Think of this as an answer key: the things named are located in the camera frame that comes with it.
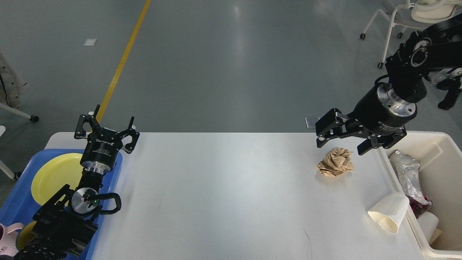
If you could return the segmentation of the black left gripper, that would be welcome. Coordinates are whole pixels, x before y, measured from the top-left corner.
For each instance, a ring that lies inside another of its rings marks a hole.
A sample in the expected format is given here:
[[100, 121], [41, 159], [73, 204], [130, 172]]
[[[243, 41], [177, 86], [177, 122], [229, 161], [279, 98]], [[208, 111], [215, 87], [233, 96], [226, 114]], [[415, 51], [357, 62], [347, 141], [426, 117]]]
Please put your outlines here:
[[[132, 116], [125, 130], [115, 132], [112, 135], [112, 130], [101, 127], [97, 121], [99, 109], [100, 105], [97, 105], [92, 113], [80, 115], [74, 138], [87, 140], [86, 148], [80, 160], [80, 165], [84, 170], [105, 175], [113, 170], [119, 150], [126, 153], [134, 151], [140, 133], [134, 127], [134, 116]], [[85, 125], [90, 127], [91, 133], [87, 134]], [[130, 137], [131, 141], [124, 144], [122, 140], [127, 137]]]

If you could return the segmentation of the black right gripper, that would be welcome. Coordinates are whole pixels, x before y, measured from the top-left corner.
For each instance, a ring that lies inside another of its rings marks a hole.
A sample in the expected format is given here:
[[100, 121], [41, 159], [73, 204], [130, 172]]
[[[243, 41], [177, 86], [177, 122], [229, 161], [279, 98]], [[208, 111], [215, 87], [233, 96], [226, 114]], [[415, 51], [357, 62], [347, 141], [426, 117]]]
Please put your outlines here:
[[400, 97], [389, 83], [377, 83], [349, 114], [332, 108], [315, 123], [317, 148], [329, 140], [358, 137], [365, 141], [357, 146], [359, 155], [371, 149], [389, 149], [407, 132], [404, 125], [417, 116], [417, 105]]

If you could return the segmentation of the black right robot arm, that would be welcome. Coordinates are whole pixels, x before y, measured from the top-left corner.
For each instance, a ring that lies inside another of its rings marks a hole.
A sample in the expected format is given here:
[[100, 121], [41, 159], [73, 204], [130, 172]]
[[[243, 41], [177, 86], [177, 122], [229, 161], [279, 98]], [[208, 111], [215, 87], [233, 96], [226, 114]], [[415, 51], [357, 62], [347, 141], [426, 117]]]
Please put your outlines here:
[[461, 15], [411, 33], [393, 55], [386, 58], [386, 75], [357, 103], [342, 114], [329, 110], [315, 123], [317, 147], [329, 140], [363, 138], [359, 155], [371, 149], [389, 149], [406, 136], [405, 125], [417, 115], [417, 103], [427, 94], [423, 79], [440, 77], [437, 87], [446, 91], [441, 110], [451, 109], [461, 94]]

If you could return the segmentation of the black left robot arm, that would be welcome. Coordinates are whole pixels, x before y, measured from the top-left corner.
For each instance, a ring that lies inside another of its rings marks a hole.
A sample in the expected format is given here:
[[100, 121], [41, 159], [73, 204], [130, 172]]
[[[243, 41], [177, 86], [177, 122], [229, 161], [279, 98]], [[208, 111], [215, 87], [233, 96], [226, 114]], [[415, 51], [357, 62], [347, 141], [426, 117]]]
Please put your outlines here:
[[114, 169], [120, 150], [131, 154], [140, 133], [133, 126], [120, 132], [103, 128], [97, 121], [100, 105], [93, 112], [81, 114], [74, 138], [85, 139], [80, 165], [82, 176], [76, 188], [65, 184], [34, 214], [34, 237], [13, 255], [13, 260], [62, 260], [67, 254], [79, 256], [87, 247], [100, 215], [112, 215], [122, 208], [115, 192], [102, 194], [103, 178]]

